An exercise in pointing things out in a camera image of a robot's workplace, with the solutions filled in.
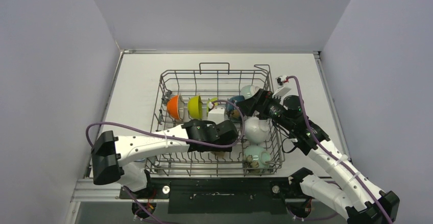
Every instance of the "wire dish rack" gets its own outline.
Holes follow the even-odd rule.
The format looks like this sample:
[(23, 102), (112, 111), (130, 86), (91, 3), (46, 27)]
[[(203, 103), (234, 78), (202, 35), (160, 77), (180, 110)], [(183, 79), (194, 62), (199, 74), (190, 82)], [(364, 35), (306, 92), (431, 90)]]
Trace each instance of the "wire dish rack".
[[(216, 66), (227, 66), (225, 69), (214, 69)], [(158, 93), (152, 118), (151, 131), (167, 130), (191, 120), (187, 113), (187, 102), (200, 95), (203, 102), (203, 120), (206, 119), (206, 103), (209, 99), (229, 99), (240, 95), (240, 89), (246, 85), (256, 85), (273, 91), (272, 76), (269, 65), (254, 65), (254, 69), (232, 70), (229, 63), (200, 63), (196, 70), (167, 70), (159, 79)], [(166, 104), (174, 95), (181, 94), (185, 102), (183, 121), (175, 120), (167, 112)], [(232, 152), (189, 152), (169, 153), (147, 158), (145, 169), (153, 175), (163, 176), (250, 176), (272, 175), (282, 167), (285, 161), (281, 151), (281, 133), (272, 126), (268, 138), (259, 146), (264, 147), (271, 155), (269, 168), (257, 170), (251, 167), (244, 150), (250, 142), (243, 138), (233, 147)], [(235, 123), (240, 134), (240, 123)]]

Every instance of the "green bowl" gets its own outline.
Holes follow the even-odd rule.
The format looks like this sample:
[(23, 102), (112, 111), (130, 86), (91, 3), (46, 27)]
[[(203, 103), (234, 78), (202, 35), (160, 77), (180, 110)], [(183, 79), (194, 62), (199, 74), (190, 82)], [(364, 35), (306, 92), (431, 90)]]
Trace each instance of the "green bowl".
[(199, 95), (194, 96), (193, 98), (189, 99), (188, 102), (188, 113), (193, 119), (202, 119), (202, 99)]

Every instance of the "cable tie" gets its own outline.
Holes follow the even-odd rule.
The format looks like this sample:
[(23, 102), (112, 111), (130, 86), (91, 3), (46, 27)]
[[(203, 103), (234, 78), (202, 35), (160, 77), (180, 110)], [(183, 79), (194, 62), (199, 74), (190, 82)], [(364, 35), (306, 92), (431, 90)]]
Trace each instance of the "cable tie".
[(361, 172), (360, 171), (358, 171), (358, 172), (356, 172), (348, 181), (347, 181), (347, 185), (349, 185), (349, 183), (351, 182), (351, 181), (353, 181), (359, 174), (360, 174)]
[(327, 169), (326, 169), (326, 173), (331, 172), (331, 170), (333, 170), (335, 167), (337, 167), (337, 165), (341, 164), (341, 162), (345, 161), (346, 159), (348, 159), (349, 157), (347, 157), (347, 155), (343, 154), (341, 156), (341, 158), (339, 158), (337, 161), (335, 161), (333, 164), (331, 164)]
[(165, 148), (169, 147), (169, 139), (167, 138), (167, 134), (165, 133), (165, 131), (162, 131), (165, 137)]

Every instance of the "white wall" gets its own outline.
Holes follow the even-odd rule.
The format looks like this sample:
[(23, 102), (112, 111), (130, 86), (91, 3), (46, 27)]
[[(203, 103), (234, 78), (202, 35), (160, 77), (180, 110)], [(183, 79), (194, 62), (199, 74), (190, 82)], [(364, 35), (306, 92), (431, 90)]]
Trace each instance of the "white wall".
[(121, 48), (318, 51), (350, 0), (95, 0)]
[(351, 0), (323, 52), (354, 164), (431, 223), (433, 0)]
[(0, 220), (61, 223), (118, 49), (93, 0), (0, 4)]

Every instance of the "white bowl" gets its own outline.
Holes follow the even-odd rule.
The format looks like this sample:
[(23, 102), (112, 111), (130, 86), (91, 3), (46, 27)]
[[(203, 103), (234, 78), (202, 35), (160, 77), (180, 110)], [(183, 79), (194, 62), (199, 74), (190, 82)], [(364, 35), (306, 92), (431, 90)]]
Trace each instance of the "white bowl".
[(251, 117), (245, 121), (245, 137), (250, 141), (250, 144), (260, 144), (266, 141), (269, 131), (267, 120)]

